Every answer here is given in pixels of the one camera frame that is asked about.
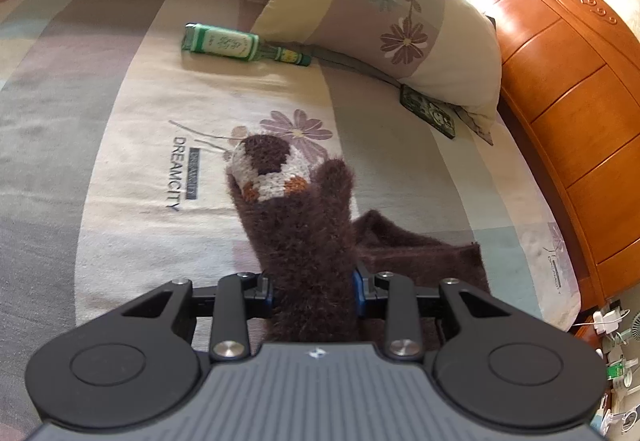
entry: pillow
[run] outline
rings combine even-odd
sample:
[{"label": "pillow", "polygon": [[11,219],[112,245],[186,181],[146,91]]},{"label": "pillow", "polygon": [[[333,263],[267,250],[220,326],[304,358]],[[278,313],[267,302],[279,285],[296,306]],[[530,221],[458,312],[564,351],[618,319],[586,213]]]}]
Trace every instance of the pillow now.
[{"label": "pillow", "polygon": [[491,22],[466,0],[270,0],[252,32],[357,58],[462,106],[489,136],[502,72]]}]

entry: red flower print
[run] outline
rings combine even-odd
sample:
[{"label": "red flower print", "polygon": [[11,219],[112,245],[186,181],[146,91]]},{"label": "red flower print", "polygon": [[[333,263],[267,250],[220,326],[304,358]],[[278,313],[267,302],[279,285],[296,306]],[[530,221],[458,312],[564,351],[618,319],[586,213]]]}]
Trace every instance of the red flower print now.
[{"label": "red flower print", "polygon": [[382,45],[380,50],[391,63],[397,65],[402,62],[410,64],[416,58],[423,58],[422,49],[427,46],[428,36],[422,32],[423,25],[411,25],[409,17],[401,18],[398,24],[391,24],[391,33],[380,35]]},{"label": "red flower print", "polygon": [[307,119],[304,110],[293,113],[293,122],[279,110],[271,111],[272,119],[263,119],[260,126],[268,132],[288,141],[300,150],[307,161],[314,165],[319,159],[327,159],[327,151],[313,140],[331,139],[334,133],[322,127],[319,119]]}]

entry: wooden headboard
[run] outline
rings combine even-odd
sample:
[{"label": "wooden headboard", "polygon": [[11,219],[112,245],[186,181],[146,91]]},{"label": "wooden headboard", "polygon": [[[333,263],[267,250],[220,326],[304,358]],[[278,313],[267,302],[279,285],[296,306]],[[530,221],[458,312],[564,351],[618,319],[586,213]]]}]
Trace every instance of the wooden headboard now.
[{"label": "wooden headboard", "polygon": [[549,202],[582,308],[640,282],[640,43],[603,0],[470,0],[497,22],[498,110]]}]

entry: bottle label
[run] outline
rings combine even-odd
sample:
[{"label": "bottle label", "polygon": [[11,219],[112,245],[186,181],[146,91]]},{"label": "bottle label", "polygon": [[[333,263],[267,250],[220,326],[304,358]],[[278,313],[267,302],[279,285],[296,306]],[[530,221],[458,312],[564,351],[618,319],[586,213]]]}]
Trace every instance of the bottle label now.
[{"label": "bottle label", "polygon": [[258,49],[258,35],[220,27],[200,29],[194,51],[251,60]]},{"label": "bottle label", "polygon": [[289,49],[280,48],[281,52],[274,58],[279,62],[284,62],[287,64],[299,64],[302,59],[302,54],[296,53],[295,51],[291,51]]}]

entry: bottle cap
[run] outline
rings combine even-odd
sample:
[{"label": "bottle cap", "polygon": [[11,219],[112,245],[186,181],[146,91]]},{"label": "bottle cap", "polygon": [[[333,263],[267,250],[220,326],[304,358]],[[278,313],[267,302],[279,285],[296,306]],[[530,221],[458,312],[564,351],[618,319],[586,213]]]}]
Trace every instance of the bottle cap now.
[{"label": "bottle cap", "polygon": [[299,66],[308,67],[310,63],[311,63],[311,56],[300,55],[300,62],[298,64]]}]

